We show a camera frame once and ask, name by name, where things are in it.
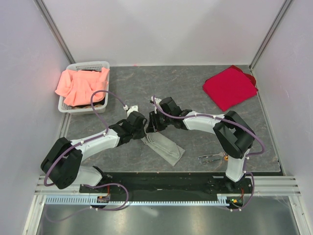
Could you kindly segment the silver spoon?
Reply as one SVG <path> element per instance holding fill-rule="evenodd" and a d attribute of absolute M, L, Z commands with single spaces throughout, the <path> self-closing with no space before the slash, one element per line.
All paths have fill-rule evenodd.
<path fill-rule="evenodd" d="M 206 164 L 211 164 L 211 163 L 217 163 L 217 162 L 223 162 L 224 159 L 223 158 L 209 158 L 209 157 L 205 157 L 205 158 L 200 158 L 200 161 L 203 165 Z"/>

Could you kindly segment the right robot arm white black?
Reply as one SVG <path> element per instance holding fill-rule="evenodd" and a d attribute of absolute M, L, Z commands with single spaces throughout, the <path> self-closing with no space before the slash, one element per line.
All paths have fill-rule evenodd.
<path fill-rule="evenodd" d="M 245 174 L 245 157 L 253 145 L 255 133 L 235 111 L 214 116 L 188 109 L 182 110 L 171 97 L 159 99 L 152 96 L 151 103 L 155 110 L 149 112 L 147 133 L 160 132 L 172 125 L 177 129 L 216 135 L 228 155 L 224 187 L 231 193 L 241 188 L 241 178 Z"/>

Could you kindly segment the grey cloth napkin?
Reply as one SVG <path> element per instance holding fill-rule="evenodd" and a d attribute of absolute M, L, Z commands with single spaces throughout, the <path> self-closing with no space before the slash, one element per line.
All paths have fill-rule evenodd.
<path fill-rule="evenodd" d="M 145 132 L 145 137 L 141 140 L 171 166 L 175 166 L 186 151 L 159 132 Z"/>

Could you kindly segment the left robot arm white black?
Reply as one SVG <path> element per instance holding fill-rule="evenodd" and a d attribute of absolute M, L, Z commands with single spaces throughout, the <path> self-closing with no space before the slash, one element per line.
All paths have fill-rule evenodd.
<path fill-rule="evenodd" d="M 107 188 L 107 180 L 95 167 L 84 167 L 87 158 L 104 151 L 145 137 L 147 119 L 138 111 L 132 111 L 126 119 L 110 125 L 104 131 L 78 140 L 59 138 L 41 163 L 46 179 L 58 189 L 70 185 L 87 184 L 96 192 Z"/>

